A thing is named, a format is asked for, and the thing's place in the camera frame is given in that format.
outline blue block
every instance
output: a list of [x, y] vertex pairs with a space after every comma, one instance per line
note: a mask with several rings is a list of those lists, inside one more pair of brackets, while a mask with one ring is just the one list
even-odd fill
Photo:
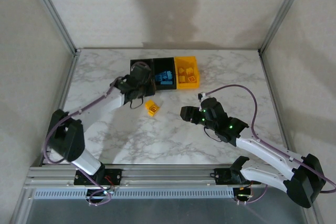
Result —
[[162, 81], [162, 75], [160, 73], [155, 76], [155, 81]]
[[173, 75], [171, 71], [167, 71], [168, 80], [173, 80]]
[[161, 81], [161, 85], [173, 85], [172, 81]]

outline yellow bin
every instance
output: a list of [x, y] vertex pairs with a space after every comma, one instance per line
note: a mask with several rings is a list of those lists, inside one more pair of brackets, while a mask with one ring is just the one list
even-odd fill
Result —
[[177, 89], [197, 89], [200, 86], [195, 56], [174, 57], [174, 64]]

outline white wall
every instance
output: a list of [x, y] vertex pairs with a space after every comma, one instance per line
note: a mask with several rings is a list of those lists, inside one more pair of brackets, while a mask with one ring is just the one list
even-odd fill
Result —
[[283, 0], [52, 0], [77, 47], [258, 48]]
[[[336, 181], [336, 0], [295, 0], [266, 63], [291, 141], [312, 153]], [[317, 199], [326, 224], [336, 222], [336, 194]]]
[[0, 223], [38, 156], [71, 55], [39, 0], [0, 0]]

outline cable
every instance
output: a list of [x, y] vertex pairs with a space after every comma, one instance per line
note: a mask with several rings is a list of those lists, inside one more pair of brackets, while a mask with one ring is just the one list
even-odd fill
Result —
[[135, 109], [137, 109], [138, 107], [140, 107], [141, 105], [143, 105], [143, 97], [141, 98], [141, 104], [140, 105], [138, 105], [138, 106], [136, 106], [136, 107], [132, 107], [132, 102], [133, 101], [131, 101], [131, 103], [130, 103], [130, 108], [131, 108], [131, 110], [135, 110]]
[[247, 187], [251, 187], [252, 183], [249, 184], [248, 186], [244, 186], [243, 189], [247, 188]]
[[112, 181], [111, 181], [111, 177], [110, 177], [110, 176], [106, 175], [104, 178], [110, 183], [111, 188], [112, 188], [112, 186], [113, 186], [114, 188], [116, 188], [116, 187], [114, 186], [114, 183], [112, 183]]
[[[254, 94], [252, 93], [252, 91], [250, 91], [247, 87], [243, 86], [243, 85], [239, 85], [239, 84], [230, 84], [230, 85], [225, 85], [225, 86], [222, 86], [218, 89], [215, 89], [213, 91], [210, 91], [210, 92], [207, 92], [205, 93], [205, 96], [208, 96], [218, 90], [221, 90], [221, 89], [224, 89], [224, 88], [229, 88], [229, 87], [239, 87], [239, 88], [243, 88], [245, 89], [251, 96], [252, 96], [252, 99], [253, 99], [253, 102], [254, 102], [254, 114], [253, 114], [253, 118], [252, 118], [252, 122], [251, 122], [251, 131], [252, 131], [252, 134], [253, 136], [260, 140], [260, 142], [262, 144], [264, 144], [265, 146], [267, 146], [268, 148], [270, 148], [271, 150], [277, 152], [278, 154], [281, 154], [281, 155], [284, 155], [286, 158], [290, 158], [290, 155], [288, 155], [287, 153], [281, 151], [281, 150], [278, 150], [277, 148], [273, 147], [272, 145], [266, 143], [264, 140], [260, 139], [256, 132], [255, 132], [255, 129], [254, 129], [254, 124], [255, 124], [255, 120], [256, 120], [256, 117], [257, 117], [257, 111], [258, 111], [258, 104], [257, 104], [257, 99], [256, 97], [254, 96]], [[322, 194], [331, 194], [331, 193], [335, 193], [336, 192], [336, 183], [334, 183], [333, 181], [331, 181], [330, 179], [326, 178], [322, 173], [314, 170], [313, 168], [311, 168], [310, 166], [304, 164], [303, 162], [297, 160], [296, 158], [293, 159], [293, 161], [301, 166], [303, 166], [304, 168], [306, 168], [307, 170], [311, 171], [312, 173], [314, 173], [315, 175], [319, 176], [320, 178], [322, 178], [323, 180], [327, 181], [329, 184], [331, 184], [334, 189], [332, 190], [327, 190], [327, 191], [320, 191], [320, 193]]]
[[253, 181], [251, 181], [251, 185], [250, 185], [251, 196], [253, 197], [253, 190], [252, 190], [252, 185], [253, 185]]
[[[134, 63], [132, 66], [131, 66], [131, 71], [133, 70], [134, 66], [135, 65], [143, 65], [145, 66], [146, 68], [150, 69], [151, 68], [143, 61], [138, 61], [136, 63]], [[150, 72], [149, 76], [148, 76], [148, 79], [147, 81], [150, 80], [151, 78], [151, 75], [152, 75], [152, 72]], [[64, 122], [66, 122], [68, 119], [70, 119], [71, 117], [73, 116], [76, 116], [76, 115], [79, 115], [81, 114], [82, 112], [90, 109], [91, 107], [95, 106], [97, 103], [99, 103], [100, 101], [104, 100], [106, 97], [108, 97], [109, 94], [111, 94], [113, 88], [114, 88], [114, 85], [115, 83], [119, 80], [119, 79], [123, 79], [123, 77], [117, 77], [115, 78], [115, 80], [110, 84], [110, 88], [107, 90], [107, 92], [105, 94], [103, 94], [102, 96], [98, 97], [96, 100], [94, 100], [93, 102], [89, 103], [88, 105], [86, 105], [85, 107], [83, 107], [82, 109], [78, 110], [78, 111], [75, 111], [73, 113], [71, 113], [70, 115], [62, 118], [60, 121], [58, 121], [54, 127], [51, 128], [51, 130], [49, 131], [49, 133], [47, 134], [46, 136], [46, 139], [44, 141], [44, 144], [43, 144], [43, 155], [44, 155], [44, 158], [51, 164], [59, 164], [61, 163], [62, 161], [64, 161], [65, 159], [62, 158], [58, 161], [53, 161], [49, 158], [48, 156], [48, 153], [47, 153], [47, 147], [48, 147], [48, 143], [49, 143], [49, 140], [51, 138], [51, 136], [53, 135], [53, 133], [55, 132], [55, 130], [60, 127]], [[96, 190], [94, 193], [92, 193], [89, 197], [89, 204], [94, 204], [95, 206], [99, 206], [99, 205], [103, 205], [103, 204], [106, 204], [108, 203], [110, 200], [111, 200], [111, 194], [106, 190], [104, 189], [101, 185], [99, 185], [96, 181], [94, 181], [91, 176], [89, 174], [87, 174], [85, 171], [83, 171], [81, 168], [79, 168], [78, 166], [74, 165], [77, 170], [79, 170], [92, 184], [96, 185], [97, 187], [99, 187], [98, 190]], [[93, 203], [91, 200], [92, 200], [92, 197], [100, 192], [104, 192], [104, 194], [107, 196], [107, 200], [103, 200], [99, 203]]]
[[[206, 128], [206, 127], [203, 128], [204, 133], [205, 133], [208, 137], [210, 137], [209, 134], [206, 132], [205, 129], [207, 129], [207, 128]], [[210, 138], [213, 139], [213, 140], [215, 140], [216, 142], [219, 142], [219, 143], [222, 142], [222, 140], [217, 140], [217, 139], [214, 139], [213, 137], [210, 137]]]
[[259, 197], [255, 198], [252, 201], [249, 200], [248, 202], [246, 202], [246, 204], [251, 204], [251, 203], [254, 203], [254, 202], [260, 200], [266, 194], [267, 189], [268, 189], [268, 185], [265, 186], [264, 191], [262, 192], [262, 194]]

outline white marble surface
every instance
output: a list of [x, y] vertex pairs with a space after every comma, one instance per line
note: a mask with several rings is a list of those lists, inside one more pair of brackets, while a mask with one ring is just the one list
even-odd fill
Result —
[[[71, 83], [65, 110], [85, 104], [103, 92], [117, 76], [129, 73], [130, 59], [196, 56], [201, 75], [197, 90], [159, 91], [152, 97], [161, 106], [150, 117], [143, 106], [125, 105], [107, 114], [85, 133], [86, 148], [103, 163], [230, 164], [240, 155], [253, 155], [208, 138], [203, 127], [182, 121], [182, 106], [198, 106], [196, 94], [226, 84], [242, 84], [258, 101], [256, 130], [261, 137], [282, 143], [279, 126], [257, 51], [85, 49]], [[229, 116], [250, 124], [254, 104], [240, 88], [213, 94]], [[58, 159], [56, 153], [51, 158]]]

